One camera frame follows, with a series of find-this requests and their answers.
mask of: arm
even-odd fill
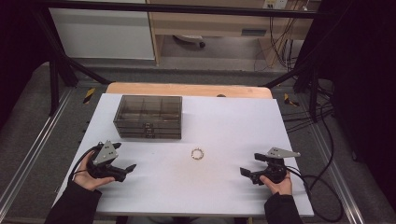
[[[73,181],[67,183],[61,198],[51,208],[45,224],[91,224],[93,223],[99,199],[102,193],[97,190],[99,186],[114,181],[113,177],[91,177],[86,171],[88,154],[78,167]]]
[[[273,183],[264,175],[260,176],[260,180],[273,193],[273,196],[264,205],[268,223],[303,223],[291,195],[290,173],[288,172],[285,179],[279,184]]]

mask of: person's right hand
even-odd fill
[[[279,184],[276,184],[272,182],[268,177],[265,175],[260,176],[260,181],[264,183],[268,189],[271,190],[273,194],[276,194],[279,192],[280,195],[282,194],[289,194],[291,195],[291,180],[290,180],[290,172],[287,171],[285,179],[280,182]]]
[[[87,171],[87,163],[92,156],[93,151],[88,153],[87,156],[81,161],[78,171],[75,174],[74,182],[82,186],[84,189],[94,191],[96,188],[115,181],[114,177],[93,178]]]

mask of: ring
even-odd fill
[[[199,152],[201,153],[199,157],[196,157],[196,156],[194,155],[194,152],[196,152],[196,151],[199,151]],[[200,160],[201,158],[204,157],[204,152],[203,152],[200,148],[195,148],[195,149],[192,150],[191,156],[192,156],[193,159],[195,159],[195,160],[198,161],[198,160]]]

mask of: black sleeve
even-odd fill
[[[92,224],[101,196],[99,190],[90,191],[70,181],[49,211],[45,224]]]
[[[279,193],[274,194],[265,203],[264,209],[265,216],[270,224],[303,223],[300,219],[300,215],[298,214],[293,196],[291,195],[279,195]]]

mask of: white tabletop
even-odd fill
[[[122,143],[112,165],[137,164],[124,182],[99,188],[97,212],[124,216],[257,217],[271,196],[265,186],[252,185],[239,168],[252,172],[266,163],[254,160],[271,147],[291,150],[276,100],[183,96],[182,139],[120,138],[113,123],[121,94],[102,95],[74,158],[98,142]],[[205,156],[196,161],[196,147]],[[297,167],[294,158],[285,159]],[[291,176],[301,216],[313,216],[303,182]],[[67,176],[60,192],[64,191]]]

